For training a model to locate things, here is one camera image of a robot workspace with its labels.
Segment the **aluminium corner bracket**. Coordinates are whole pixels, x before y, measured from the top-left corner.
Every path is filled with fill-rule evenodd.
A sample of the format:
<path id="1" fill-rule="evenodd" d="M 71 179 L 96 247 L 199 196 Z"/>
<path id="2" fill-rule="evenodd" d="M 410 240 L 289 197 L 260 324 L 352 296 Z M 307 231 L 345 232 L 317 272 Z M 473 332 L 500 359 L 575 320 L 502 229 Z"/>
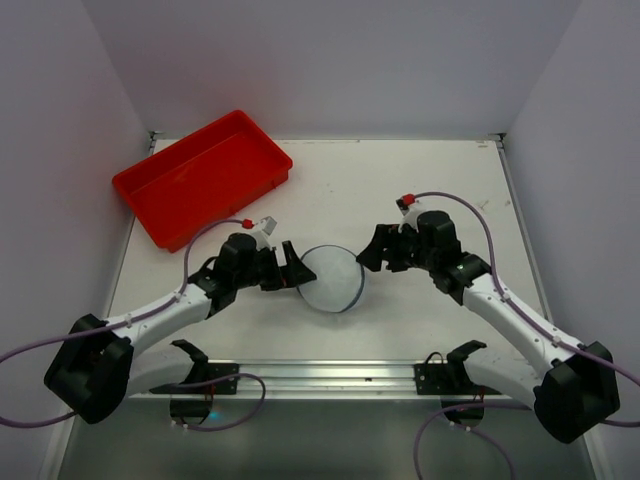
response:
<path id="1" fill-rule="evenodd" d="M 163 136 L 162 132 L 159 131 L 150 131 L 149 132 L 149 147 L 148 151 L 153 152 L 155 150 L 155 145 L 159 139 Z"/>

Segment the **white mesh laundry bag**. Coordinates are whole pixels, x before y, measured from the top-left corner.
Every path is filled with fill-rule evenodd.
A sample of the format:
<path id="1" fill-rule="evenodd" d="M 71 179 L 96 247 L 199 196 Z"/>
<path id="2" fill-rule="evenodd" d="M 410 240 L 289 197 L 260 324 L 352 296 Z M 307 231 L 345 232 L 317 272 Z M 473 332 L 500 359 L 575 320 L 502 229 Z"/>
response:
<path id="1" fill-rule="evenodd" d="M 338 245 L 319 245 L 306 251 L 301 260 L 316 275 L 315 280 L 297 288 L 311 308 L 339 314 L 353 309 L 362 300 L 365 271 L 352 251 Z"/>

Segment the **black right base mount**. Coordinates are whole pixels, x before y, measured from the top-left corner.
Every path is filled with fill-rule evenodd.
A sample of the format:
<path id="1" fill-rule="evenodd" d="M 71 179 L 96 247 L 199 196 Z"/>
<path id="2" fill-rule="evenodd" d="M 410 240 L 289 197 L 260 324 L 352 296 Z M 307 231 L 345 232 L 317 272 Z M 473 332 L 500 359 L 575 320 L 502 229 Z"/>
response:
<path id="1" fill-rule="evenodd" d="M 478 340 L 468 341 L 446 355 L 434 351 L 424 361 L 413 365 L 413 380 L 418 395 L 437 395 L 443 408 L 465 403 L 482 403 L 485 396 L 490 399 L 500 393 L 484 385 L 473 383 L 464 362 L 472 353 L 485 349 L 487 345 Z"/>

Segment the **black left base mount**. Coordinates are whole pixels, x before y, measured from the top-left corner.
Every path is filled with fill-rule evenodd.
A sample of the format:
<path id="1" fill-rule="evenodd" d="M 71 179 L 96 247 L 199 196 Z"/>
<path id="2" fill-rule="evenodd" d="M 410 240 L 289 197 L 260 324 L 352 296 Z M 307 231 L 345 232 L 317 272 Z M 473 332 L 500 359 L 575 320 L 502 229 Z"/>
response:
<path id="1" fill-rule="evenodd" d="M 191 362 L 185 379 L 179 382 L 180 385 L 193 385 L 207 380 L 216 380 L 223 376 L 238 373 L 240 370 L 238 363 L 229 361 L 211 363 L 209 357 L 202 350 L 187 340 L 174 340 L 171 345 L 184 352 Z M 173 382 L 170 382 L 167 385 L 152 389 L 151 392 L 154 394 L 195 395 L 195 400 L 172 399 L 169 402 L 169 413 L 171 419 L 176 422 L 201 425 L 213 412 L 215 394 L 234 395 L 237 390 L 237 383 L 238 379 L 233 378 L 215 385 L 177 388 L 173 386 Z"/>

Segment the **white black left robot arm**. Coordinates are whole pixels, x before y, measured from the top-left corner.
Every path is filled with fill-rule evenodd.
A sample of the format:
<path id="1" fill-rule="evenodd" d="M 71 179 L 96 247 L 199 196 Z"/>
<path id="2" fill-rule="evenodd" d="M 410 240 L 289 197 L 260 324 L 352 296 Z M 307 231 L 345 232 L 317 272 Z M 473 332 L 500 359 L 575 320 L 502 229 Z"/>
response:
<path id="1" fill-rule="evenodd" d="M 230 306 L 239 290 L 277 291 L 316 280 L 284 242 L 285 263 L 262 233 L 235 233 L 175 291 L 145 308 L 101 320 L 87 314 L 65 337 L 44 376 L 45 386 L 86 423 L 110 416 L 129 395 L 156 387 L 204 391 L 207 356 L 185 340 L 156 355 L 149 349 L 179 330 Z"/>

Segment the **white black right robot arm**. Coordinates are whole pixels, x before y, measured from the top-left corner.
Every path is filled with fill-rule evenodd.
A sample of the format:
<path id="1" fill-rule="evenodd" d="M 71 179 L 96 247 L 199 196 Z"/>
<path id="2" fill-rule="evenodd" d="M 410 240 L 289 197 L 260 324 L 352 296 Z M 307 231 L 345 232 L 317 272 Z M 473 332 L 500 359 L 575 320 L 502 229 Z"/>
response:
<path id="1" fill-rule="evenodd" d="M 524 358 L 505 360 L 486 343 L 471 340 L 450 351 L 437 370 L 414 371 L 446 388 L 486 387 L 531 408 L 556 440 L 570 443 L 620 408 L 610 351 L 589 345 L 538 316 L 506 288 L 493 268 L 462 249 L 456 228 L 443 211 L 407 213 L 399 224 L 379 224 L 358 255 L 372 272 L 425 270 L 436 288 L 475 313 Z"/>

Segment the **red plastic tray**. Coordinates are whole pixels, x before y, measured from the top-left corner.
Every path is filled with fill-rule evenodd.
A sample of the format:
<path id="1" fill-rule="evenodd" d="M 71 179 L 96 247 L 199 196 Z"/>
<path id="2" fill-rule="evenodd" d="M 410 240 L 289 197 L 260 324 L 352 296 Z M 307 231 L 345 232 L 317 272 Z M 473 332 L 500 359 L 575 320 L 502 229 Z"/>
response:
<path id="1" fill-rule="evenodd" d="M 241 110 L 116 174 L 112 184 L 154 244 L 185 247 L 284 183 L 292 159 Z"/>

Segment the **aluminium mounting rail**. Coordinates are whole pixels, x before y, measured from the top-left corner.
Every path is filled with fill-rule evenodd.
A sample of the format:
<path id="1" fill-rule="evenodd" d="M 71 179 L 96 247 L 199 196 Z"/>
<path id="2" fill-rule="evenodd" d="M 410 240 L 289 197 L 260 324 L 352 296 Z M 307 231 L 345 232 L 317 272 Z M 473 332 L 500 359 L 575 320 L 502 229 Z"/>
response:
<path id="1" fill-rule="evenodd" d="M 162 357 L 134 365 L 127 394 L 152 393 L 173 382 L 177 388 L 215 385 L 237 378 L 234 395 L 214 398 L 311 399 L 412 399 L 418 395 L 413 365 L 417 361 L 256 361 L 238 363 L 238 373 L 202 383 L 180 385 L 191 366 L 189 358 Z"/>

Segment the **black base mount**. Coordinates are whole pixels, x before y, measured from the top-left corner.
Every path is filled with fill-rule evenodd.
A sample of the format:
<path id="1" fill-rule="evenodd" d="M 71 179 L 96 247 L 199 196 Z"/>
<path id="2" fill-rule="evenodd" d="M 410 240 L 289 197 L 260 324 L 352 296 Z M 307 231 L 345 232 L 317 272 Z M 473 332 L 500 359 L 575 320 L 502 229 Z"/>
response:
<path id="1" fill-rule="evenodd" d="M 418 395 L 437 395 L 443 408 L 465 403 L 482 403 L 485 396 L 490 399 L 500 393 L 484 385 L 473 383 L 464 362 L 472 353 L 485 349 L 487 345 L 478 340 L 468 341 L 446 355 L 434 351 L 424 361 L 413 365 L 413 380 Z"/>
<path id="2" fill-rule="evenodd" d="M 193 385 L 207 380 L 216 380 L 223 376 L 238 373 L 240 370 L 238 363 L 229 361 L 211 363 L 209 357 L 202 350 L 187 340 L 174 340 L 171 345 L 184 352 L 191 362 L 185 379 L 179 382 L 180 385 Z M 154 394 L 195 395 L 195 400 L 172 399 L 169 402 L 169 413 L 171 419 L 176 422 L 201 425 L 213 412 L 215 394 L 234 395 L 237 390 L 237 383 L 238 379 L 233 378 L 215 385 L 177 388 L 173 386 L 173 382 L 170 382 L 167 385 L 152 389 L 151 392 Z"/>

